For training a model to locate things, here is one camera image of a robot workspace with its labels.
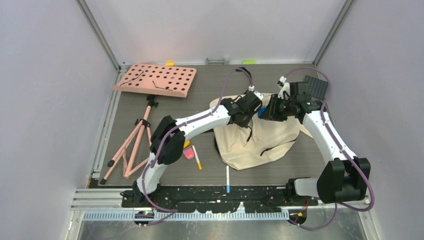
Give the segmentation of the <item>cream canvas backpack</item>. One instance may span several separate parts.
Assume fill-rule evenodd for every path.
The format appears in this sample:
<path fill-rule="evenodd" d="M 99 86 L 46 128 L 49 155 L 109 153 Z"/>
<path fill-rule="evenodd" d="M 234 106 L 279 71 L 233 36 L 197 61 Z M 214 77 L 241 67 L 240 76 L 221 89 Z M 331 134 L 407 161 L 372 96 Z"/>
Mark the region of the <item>cream canvas backpack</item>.
<path fill-rule="evenodd" d="M 213 129 L 222 161 L 235 170 L 245 170 L 282 158 L 300 133 L 311 133 L 295 117 L 285 121 L 260 119 L 254 115 L 248 127 L 229 124 Z"/>

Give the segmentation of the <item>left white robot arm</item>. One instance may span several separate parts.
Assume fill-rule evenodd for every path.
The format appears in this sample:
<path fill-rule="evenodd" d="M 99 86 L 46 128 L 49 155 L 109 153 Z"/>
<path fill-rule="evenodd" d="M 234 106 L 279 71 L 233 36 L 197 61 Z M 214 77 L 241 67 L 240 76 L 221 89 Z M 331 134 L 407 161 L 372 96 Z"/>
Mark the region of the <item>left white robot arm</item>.
<path fill-rule="evenodd" d="M 180 159 L 186 141 L 227 125 L 246 128 L 262 107 L 263 98 L 258 91 L 249 91 L 236 99 L 222 98 L 214 107 L 188 117 L 165 116 L 151 136 L 148 162 L 132 185 L 135 202 L 141 207 L 148 207 L 153 202 L 153 192 L 161 176 L 167 166 Z"/>

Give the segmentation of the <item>blue capped white marker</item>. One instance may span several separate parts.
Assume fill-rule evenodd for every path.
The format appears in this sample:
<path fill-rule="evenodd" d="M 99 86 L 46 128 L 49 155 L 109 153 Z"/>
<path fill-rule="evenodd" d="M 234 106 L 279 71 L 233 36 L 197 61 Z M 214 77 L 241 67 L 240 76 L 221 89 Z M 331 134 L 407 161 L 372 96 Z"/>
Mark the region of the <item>blue capped white marker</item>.
<path fill-rule="evenodd" d="M 225 166 L 225 181 L 226 181 L 226 193 L 230 193 L 230 167 Z"/>

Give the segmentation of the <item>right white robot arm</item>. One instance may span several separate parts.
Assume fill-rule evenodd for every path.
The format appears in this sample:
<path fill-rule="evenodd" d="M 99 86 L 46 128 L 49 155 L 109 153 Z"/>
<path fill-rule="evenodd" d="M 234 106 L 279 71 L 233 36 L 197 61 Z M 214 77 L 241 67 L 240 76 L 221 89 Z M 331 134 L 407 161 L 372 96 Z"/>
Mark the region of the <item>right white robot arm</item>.
<path fill-rule="evenodd" d="M 344 143 L 330 121 L 322 101 L 314 100 L 308 82 L 277 82 L 280 91 L 272 94 L 260 119 L 283 122 L 296 118 L 310 133 L 323 156 L 325 167 L 318 178 L 301 177 L 288 181 L 285 198 L 299 205 L 306 196 L 325 204 L 360 201 L 366 197 L 371 164 L 358 157 Z"/>

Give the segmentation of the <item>blue eraser block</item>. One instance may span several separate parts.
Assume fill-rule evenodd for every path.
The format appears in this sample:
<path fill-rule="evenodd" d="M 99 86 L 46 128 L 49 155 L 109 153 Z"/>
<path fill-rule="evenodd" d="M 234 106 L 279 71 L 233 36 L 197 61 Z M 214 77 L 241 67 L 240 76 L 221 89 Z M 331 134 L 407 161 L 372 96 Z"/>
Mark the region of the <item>blue eraser block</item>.
<path fill-rule="evenodd" d="M 257 116 L 258 118 L 261 118 L 262 114 L 265 112 L 266 108 L 262 107 L 259 109 L 259 111 L 257 112 Z"/>

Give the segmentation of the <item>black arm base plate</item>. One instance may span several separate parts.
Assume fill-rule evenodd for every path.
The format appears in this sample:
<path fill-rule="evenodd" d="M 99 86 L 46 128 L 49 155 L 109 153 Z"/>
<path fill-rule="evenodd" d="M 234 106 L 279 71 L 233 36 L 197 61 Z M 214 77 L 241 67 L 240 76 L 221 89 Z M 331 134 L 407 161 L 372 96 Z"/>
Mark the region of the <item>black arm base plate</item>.
<path fill-rule="evenodd" d="M 159 212 L 178 213 L 234 213 L 244 207 L 246 213 L 276 213 L 283 207 L 304 208 L 317 206 L 315 197 L 295 196 L 285 186 L 233 185 L 225 186 L 161 186 L 145 197 L 139 190 L 125 190 L 123 208 L 155 208 Z"/>

